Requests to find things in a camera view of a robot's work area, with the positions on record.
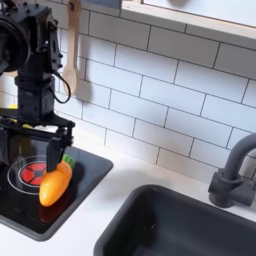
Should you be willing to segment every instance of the toy carrot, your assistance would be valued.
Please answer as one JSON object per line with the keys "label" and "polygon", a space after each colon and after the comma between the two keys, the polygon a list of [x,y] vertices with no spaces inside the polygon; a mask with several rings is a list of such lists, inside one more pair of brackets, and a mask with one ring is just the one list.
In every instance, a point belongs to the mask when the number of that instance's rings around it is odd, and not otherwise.
{"label": "toy carrot", "polygon": [[74,167],[75,161],[70,156],[64,155],[55,171],[44,172],[39,190],[39,200],[43,206],[53,205],[64,194],[72,178]]}

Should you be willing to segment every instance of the faucet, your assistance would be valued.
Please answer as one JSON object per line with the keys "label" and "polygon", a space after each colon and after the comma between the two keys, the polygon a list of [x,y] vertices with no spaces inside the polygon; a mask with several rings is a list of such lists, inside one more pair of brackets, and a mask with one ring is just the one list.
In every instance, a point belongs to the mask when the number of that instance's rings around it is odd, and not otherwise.
{"label": "faucet", "polygon": [[231,150],[224,169],[215,172],[209,187],[209,199],[220,208],[234,202],[251,206],[256,195],[256,183],[249,184],[239,175],[246,155],[256,149],[256,133],[240,140]]}

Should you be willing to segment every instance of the black stovetop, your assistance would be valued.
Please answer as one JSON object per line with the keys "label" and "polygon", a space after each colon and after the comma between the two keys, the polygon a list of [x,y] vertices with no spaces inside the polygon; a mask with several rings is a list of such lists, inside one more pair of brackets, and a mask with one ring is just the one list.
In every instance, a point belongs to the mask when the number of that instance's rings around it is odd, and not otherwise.
{"label": "black stovetop", "polygon": [[65,153],[76,161],[72,180],[59,201],[51,207],[43,207],[38,192],[45,168],[46,145],[20,138],[19,154],[12,165],[0,163],[0,222],[41,241],[58,230],[113,167],[107,159],[67,148]]}

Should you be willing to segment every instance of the black sink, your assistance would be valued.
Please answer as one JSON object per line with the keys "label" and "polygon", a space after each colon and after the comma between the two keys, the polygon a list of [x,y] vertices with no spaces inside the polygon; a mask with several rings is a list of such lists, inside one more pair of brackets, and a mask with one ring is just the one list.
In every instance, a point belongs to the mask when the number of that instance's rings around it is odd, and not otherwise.
{"label": "black sink", "polygon": [[166,189],[134,190],[94,256],[255,256],[256,223]]}

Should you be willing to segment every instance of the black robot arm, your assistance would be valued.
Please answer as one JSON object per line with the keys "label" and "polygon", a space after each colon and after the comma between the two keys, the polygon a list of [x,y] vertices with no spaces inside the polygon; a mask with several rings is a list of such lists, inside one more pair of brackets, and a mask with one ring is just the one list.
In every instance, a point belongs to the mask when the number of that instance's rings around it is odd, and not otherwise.
{"label": "black robot arm", "polygon": [[[0,75],[18,71],[15,78],[18,108],[0,108],[0,161],[5,164],[15,159],[16,149],[13,144],[10,148],[10,140],[17,135],[49,142],[46,151],[48,172],[56,169],[66,147],[72,145],[75,124],[54,113],[57,97],[53,74],[62,79],[58,74],[61,58],[57,21],[53,20],[50,8],[27,3],[16,6],[10,0],[0,1]],[[57,131],[26,128],[24,124],[33,128],[56,126]]]}

